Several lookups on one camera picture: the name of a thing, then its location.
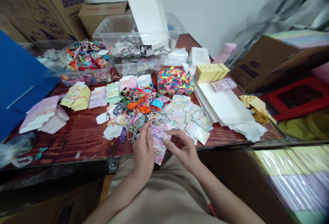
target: gray fabric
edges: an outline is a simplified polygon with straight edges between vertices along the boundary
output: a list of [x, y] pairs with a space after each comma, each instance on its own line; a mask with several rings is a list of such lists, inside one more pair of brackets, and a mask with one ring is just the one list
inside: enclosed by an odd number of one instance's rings
[[[132, 157], [122, 158], [109, 194], [134, 166]], [[197, 179], [172, 155], [128, 207], [110, 224], [121, 223], [224, 223], [210, 215], [209, 200]]]

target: person's left hand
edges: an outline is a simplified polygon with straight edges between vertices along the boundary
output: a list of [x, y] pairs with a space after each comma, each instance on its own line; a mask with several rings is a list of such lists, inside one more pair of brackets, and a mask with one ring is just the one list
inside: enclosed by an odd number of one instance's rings
[[154, 167], [154, 148], [152, 145], [151, 129], [152, 120], [146, 122], [139, 130], [139, 137], [133, 144], [134, 168], [132, 173], [141, 179], [148, 180]]

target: white box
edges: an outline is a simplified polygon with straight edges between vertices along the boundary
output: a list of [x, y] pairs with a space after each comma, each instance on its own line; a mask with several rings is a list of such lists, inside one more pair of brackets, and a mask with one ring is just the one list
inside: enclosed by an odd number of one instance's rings
[[215, 111], [214, 115], [221, 126], [255, 121], [251, 112], [232, 90], [217, 93], [211, 84], [201, 84], [199, 87]]
[[143, 44], [152, 45], [153, 48], [157, 44], [168, 42], [169, 33], [162, 1], [128, 0], [128, 2], [138, 31], [150, 33], [142, 36]]
[[210, 57], [206, 48], [192, 47], [188, 55], [188, 64], [191, 68], [197, 65], [210, 64]]

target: hand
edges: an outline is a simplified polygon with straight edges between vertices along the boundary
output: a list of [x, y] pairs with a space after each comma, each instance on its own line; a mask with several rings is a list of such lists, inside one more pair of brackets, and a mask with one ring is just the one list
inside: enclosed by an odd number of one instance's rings
[[166, 130], [165, 133], [176, 137], [172, 138], [174, 142], [163, 140], [167, 149], [177, 157], [186, 170], [192, 173], [192, 170], [201, 163], [194, 141], [180, 129]]
[[150, 178], [154, 167], [154, 148], [152, 145], [151, 129], [148, 128], [153, 120], [146, 122], [139, 130], [139, 137], [133, 144], [134, 168], [132, 174], [145, 180]]

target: stack of boxes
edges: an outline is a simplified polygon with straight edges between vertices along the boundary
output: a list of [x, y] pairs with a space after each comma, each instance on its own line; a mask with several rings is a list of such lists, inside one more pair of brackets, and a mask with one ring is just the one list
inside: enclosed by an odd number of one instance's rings
[[223, 79], [230, 70], [224, 64], [198, 65], [194, 80], [198, 84], [208, 84]]
[[329, 205], [329, 146], [250, 152], [293, 223], [322, 223]]

